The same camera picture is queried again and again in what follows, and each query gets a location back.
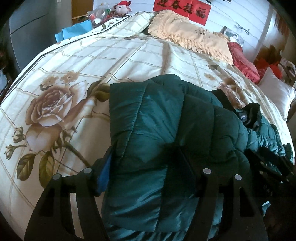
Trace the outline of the red Chinese banner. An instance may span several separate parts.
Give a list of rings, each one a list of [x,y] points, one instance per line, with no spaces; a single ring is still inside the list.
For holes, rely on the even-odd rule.
[[[172,10],[189,20],[206,25],[211,5],[196,0],[158,0],[154,1],[153,11]]]

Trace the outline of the wooden chair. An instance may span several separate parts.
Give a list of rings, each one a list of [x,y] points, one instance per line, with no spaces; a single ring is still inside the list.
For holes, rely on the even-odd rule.
[[[280,78],[284,83],[291,87],[295,87],[295,65],[285,58],[282,58],[278,64],[282,77]]]

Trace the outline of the pig plush toy red hat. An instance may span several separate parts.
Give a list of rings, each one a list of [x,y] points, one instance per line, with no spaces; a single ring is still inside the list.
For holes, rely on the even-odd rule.
[[[130,7],[131,1],[121,1],[118,4],[116,4],[114,8],[114,12],[118,16],[126,16],[128,13],[132,12],[132,9]]]

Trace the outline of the grey refrigerator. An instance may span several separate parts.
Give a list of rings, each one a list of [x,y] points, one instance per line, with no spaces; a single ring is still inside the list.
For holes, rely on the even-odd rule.
[[[56,6],[56,1],[24,1],[9,18],[9,53],[17,74],[55,43]]]

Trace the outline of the red heart-shaped cushion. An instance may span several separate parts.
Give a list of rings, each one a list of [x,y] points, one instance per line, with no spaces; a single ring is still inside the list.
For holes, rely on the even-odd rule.
[[[234,66],[253,83],[259,84],[260,75],[255,65],[244,56],[242,47],[236,42],[228,42],[227,45],[232,55]]]

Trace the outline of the peach ruffled pillow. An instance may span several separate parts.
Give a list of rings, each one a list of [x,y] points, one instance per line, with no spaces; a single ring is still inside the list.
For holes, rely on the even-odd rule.
[[[183,48],[233,65],[233,57],[228,47],[229,38],[226,35],[209,32],[171,10],[163,10],[156,14],[148,32],[154,37],[172,41]]]

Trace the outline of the framed photo on headboard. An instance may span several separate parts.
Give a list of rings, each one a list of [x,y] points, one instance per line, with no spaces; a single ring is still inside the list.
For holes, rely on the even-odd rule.
[[[223,27],[222,33],[229,38],[230,42],[236,42],[241,47],[243,47],[244,38],[241,37],[238,33],[236,33],[235,31],[231,30],[230,28],[228,28],[226,26]]]

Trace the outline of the dark green quilted jacket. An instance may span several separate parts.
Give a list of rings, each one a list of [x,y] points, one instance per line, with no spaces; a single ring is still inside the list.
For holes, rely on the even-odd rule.
[[[111,166],[99,240],[185,240],[204,168],[219,192],[208,240],[295,240],[290,154],[260,106],[177,75],[109,90]]]

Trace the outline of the floral cream bed quilt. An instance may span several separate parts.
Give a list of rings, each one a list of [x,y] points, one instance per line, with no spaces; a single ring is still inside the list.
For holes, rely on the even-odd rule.
[[[153,13],[138,13],[41,52],[1,103],[1,213],[24,238],[49,178],[74,175],[110,145],[108,87],[175,74],[205,90],[222,88],[236,108],[260,105],[295,155],[276,105],[229,61],[154,35]]]

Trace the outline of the white satin pillow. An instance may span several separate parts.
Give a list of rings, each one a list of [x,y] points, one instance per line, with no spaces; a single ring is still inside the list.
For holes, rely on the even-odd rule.
[[[261,91],[276,105],[284,121],[295,99],[295,89],[278,79],[270,67],[258,84]]]

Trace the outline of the blue paper bag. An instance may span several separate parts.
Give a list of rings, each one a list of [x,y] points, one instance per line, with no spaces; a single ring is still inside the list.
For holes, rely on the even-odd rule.
[[[83,35],[92,30],[91,20],[86,20],[81,23],[72,25],[71,27],[63,28],[59,33],[55,35],[56,42],[61,42],[65,39]]]

